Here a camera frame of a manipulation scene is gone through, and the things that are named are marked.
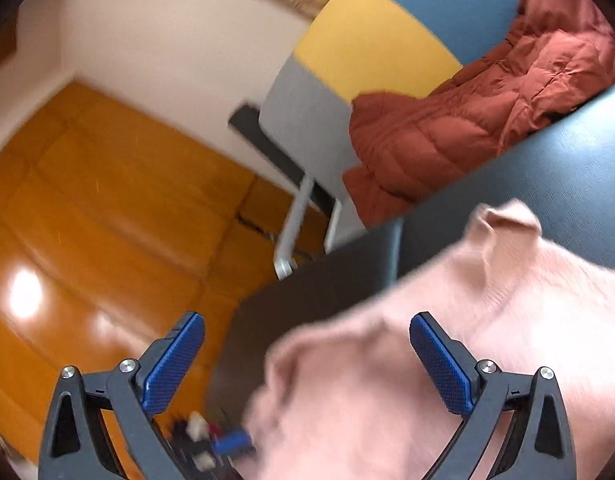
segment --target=pink fabric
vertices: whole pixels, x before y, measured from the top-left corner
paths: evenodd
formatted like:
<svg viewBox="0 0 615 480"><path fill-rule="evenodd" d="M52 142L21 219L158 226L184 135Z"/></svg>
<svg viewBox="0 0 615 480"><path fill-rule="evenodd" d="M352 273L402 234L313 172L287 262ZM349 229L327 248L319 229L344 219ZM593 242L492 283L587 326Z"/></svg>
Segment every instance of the pink fabric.
<svg viewBox="0 0 615 480"><path fill-rule="evenodd" d="M600 472L615 449L615 271L543 240L514 201L481 206L459 243L382 296L270 348L246 413L258 448L248 478L422 478L460 422L409 344L410 319L425 310L476 359L524 374L553 368L578 478ZM473 478L487 475L508 421Z"/></svg>

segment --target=black leather seat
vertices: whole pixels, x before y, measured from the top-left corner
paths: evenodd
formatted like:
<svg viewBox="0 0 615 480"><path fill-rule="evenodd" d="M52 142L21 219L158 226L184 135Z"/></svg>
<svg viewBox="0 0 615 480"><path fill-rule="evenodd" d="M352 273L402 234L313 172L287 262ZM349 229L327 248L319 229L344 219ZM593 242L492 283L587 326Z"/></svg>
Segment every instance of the black leather seat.
<svg viewBox="0 0 615 480"><path fill-rule="evenodd" d="M501 205L512 198L539 216L545 238L615 268L615 86L408 216L245 300L208 389L207 408L239 421L263 382L265 352L283 333L384 290L458 240L478 204Z"/></svg>

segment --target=gray panel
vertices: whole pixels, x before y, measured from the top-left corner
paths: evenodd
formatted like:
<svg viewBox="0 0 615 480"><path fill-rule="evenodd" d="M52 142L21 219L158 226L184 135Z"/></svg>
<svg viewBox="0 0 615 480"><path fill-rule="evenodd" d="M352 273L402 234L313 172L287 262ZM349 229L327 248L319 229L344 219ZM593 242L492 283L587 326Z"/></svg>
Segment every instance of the gray panel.
<svg viewBox="0 0 615 480"><path fill-rule="evenodd" d="M341 176L359 164L348 124L351 107L290 57L263 106L262 129L334 197L348 197Z"/></svg>

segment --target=chair backrest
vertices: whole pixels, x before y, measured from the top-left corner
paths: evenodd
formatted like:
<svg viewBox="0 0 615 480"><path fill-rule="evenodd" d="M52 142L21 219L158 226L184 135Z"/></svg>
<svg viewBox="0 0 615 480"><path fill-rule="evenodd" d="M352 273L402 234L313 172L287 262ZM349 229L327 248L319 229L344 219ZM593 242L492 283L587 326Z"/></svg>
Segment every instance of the chair backrest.
<svg viewBox="0 0 615 480"><path fill-rule="evenodd" d="M518 0L330 0L262 106L264 131L333 196L358 163L347 127L362 92L424 97L507 33Z"/></svg>

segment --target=blue gripper pad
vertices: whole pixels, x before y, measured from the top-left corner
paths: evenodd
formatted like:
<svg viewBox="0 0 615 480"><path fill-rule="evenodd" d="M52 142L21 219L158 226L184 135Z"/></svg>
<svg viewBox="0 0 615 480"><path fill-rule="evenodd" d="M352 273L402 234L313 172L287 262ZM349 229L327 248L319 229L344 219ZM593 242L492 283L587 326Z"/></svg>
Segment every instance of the blue gripper pad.
<svg viewBox="0 0 615 480"><path fill-rule="evenodd" d="M139 362L142 369L146 362L146 368L150 370L154 358L158 359L149 375L139 383L142 383L143 389L141 407L148 417L152 418L168 408L204 338L203 317L196 312L189 312L166 338L154 341L141 356Z"/></svg>
<svg viewBox="0 0 615 480"><path fill-rule="evenodd" d="M433 323L438 330L441 330L439 335L422 314L414 316L410 323L410 343L434 382L447 410L466 418L472 413L475 405L470 378L452 357L441 338L453 341L438 323L435 321Z"/></svg>

